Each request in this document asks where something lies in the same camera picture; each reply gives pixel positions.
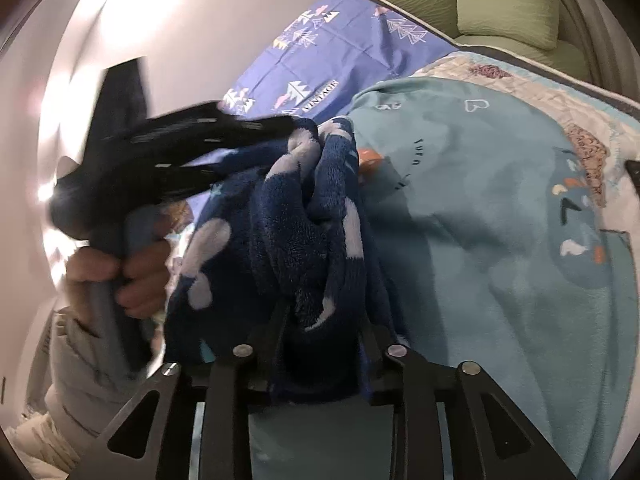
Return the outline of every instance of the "dark blue fleece blanket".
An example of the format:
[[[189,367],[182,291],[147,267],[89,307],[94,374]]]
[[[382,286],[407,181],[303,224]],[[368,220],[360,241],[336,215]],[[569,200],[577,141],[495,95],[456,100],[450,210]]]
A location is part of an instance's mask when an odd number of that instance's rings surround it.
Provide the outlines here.
[[[288,140],[214,164],[228,177],[211,191],[184,256],[166,358],[199,364],[231,352],[285,298],[292,315],[276,392],[329,400],[357,390],[364,313],[394,335],[401,322],[362,215],[351,123],[298,126]]]

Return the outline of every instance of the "metal bolt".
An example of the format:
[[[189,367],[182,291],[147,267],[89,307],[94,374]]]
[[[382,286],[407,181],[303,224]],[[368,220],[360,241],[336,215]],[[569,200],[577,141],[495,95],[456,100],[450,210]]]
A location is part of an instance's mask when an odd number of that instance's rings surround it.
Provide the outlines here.
[[[478,363],[465,361],[462,363],[462,371],[467,375],[478,375],[482,371],[482,368]]]
[[[406,355],[406,348],[402,345],[391,345],[386,349],[391,357],[404,357]]]
[[[180,371],[180,365],[178,363],[165,363],[162,365],[162,375],[170,377],[177,374]]]
[[[249,357],[254,353],[254,348],[251,345],[238,345],[233,352],[236,357]]]

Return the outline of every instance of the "cartoon print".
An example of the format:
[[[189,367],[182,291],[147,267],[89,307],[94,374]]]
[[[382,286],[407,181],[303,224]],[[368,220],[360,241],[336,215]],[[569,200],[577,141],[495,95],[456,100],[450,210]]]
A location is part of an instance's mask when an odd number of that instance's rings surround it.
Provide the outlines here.
[[[390,105],[376,105],[378,110],[399,110],[402,108],[400,103],[391,103]]]
[[[298,106],[309,96],[309,94],[311,94],[311,90],[308,90],[307,86],[302,84],[302,81],[290,81],[289,84],[287,84],[287,92],[278,97],[277,101],[273,105],[273,109],[277,110],[283,104],[292,100],[294,100],[296,102],[296,106]]]
[[[555,186],[553,186],[551,193],[557,196],[561,193],[566,193],[567,191],[569,190],[565,188],[562,184],[556,184]]]
[[[411,42],[412,45],[415,45],[419,41],[426,43],[424,37],[428,34],[428,31],[418,25],[414,25],[405,18],[386,20],[386,26],[389,28],[389,32],[397,32],[401,40],[409,38],[409,42]]]
[[[235,115],[244,116],[247,115],[249,110],[254,106],[255,99],[247,97],[249,93],[248,88],[242,88],[240,90],[234,90],[230,88],[226,91],[226,94],[222,98],[225,107],[234,113]]]
[[[509,72],[505,72],[496,65],[472,65],[469,72],[473,75],[482,75],[489,79],[502,79],[503,77],[513,77]]]
[[[328,8],[329,6],[323,5],[315,11],[306,10],[300,14],[281,35],[273,40],[271,46],[279,50],[286,50],[292,44],[301,45],[305,48],[315,45],[318,34],[314,34],[314,31],[324,27],[327,23],[331,23],[340,15],[339,10],[326,12]]]
[[[489,101],[485,99],[467,99],[465,101],[465,111],[470,114],[476,110],[485,110],[489,106]]]
[[[580,161],[587,173],[587,182],[591,186],[595,203],[604,207],[606,204],[603,184],[604,163],[609,156],[609,150],[594,135],[577,124],[570,124],[564,129],[564,134],[571,141]]]
[[[552,260],[566,279],[583,288],[606,284],[601,266],[607,255],[596,231],[590,186],[578,155],[556,148],[555,170],[548,186],[548,236]]]

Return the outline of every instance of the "gray fabric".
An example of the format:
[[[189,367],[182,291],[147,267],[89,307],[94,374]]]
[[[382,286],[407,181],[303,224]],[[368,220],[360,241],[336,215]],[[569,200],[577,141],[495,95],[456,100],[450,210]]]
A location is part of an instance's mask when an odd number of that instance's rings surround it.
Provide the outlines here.
[[[45,398],[52,420],[80,455],[132,397],[144,374],[108,376],[100,339],[85,332],[64,309],[54,316],[50,365],[53,386]]]

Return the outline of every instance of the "hand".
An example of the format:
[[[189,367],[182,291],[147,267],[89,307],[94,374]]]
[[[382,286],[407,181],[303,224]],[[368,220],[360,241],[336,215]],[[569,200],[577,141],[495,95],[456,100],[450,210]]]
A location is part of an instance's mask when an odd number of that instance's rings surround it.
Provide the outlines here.
[[[163,218],[156,225],[156,234],[164,237],[169,233],[170,220]],[[82,247],[66,263],[66,291],[71,311],[85,330],[96,333],[89,304],[88,282],[106,282],[120,271],[128,280],[116,292],[116,302],[129,317],[148,319],[162,310],[166,303],[165,286],[169,281],[166,260],[171,248],[169,242],[160,240],[124,263],[110,254],[91,247]]]

